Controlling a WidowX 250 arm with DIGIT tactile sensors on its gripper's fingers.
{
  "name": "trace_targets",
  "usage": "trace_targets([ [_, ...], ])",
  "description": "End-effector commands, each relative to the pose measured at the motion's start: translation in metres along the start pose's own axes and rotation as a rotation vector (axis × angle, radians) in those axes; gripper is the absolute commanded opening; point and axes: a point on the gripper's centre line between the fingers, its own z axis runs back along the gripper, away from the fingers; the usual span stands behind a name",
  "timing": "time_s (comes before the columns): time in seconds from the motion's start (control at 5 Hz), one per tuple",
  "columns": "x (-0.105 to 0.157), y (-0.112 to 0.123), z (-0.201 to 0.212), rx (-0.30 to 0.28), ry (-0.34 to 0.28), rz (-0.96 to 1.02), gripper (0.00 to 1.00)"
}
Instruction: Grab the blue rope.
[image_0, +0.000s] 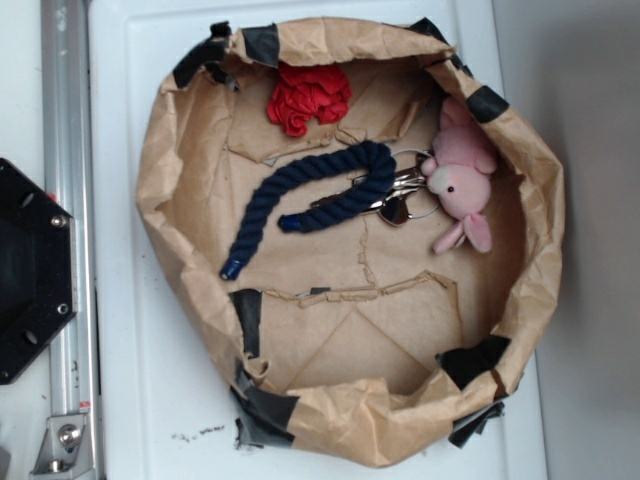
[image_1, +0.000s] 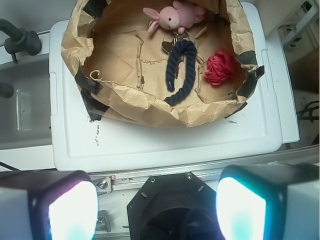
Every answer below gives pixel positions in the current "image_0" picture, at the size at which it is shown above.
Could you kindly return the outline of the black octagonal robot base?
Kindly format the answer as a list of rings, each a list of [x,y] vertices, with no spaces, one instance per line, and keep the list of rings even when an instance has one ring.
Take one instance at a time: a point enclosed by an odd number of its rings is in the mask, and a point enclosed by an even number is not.
[[[1,383],[9,385],[75,316],[73,217],[1,160]]]

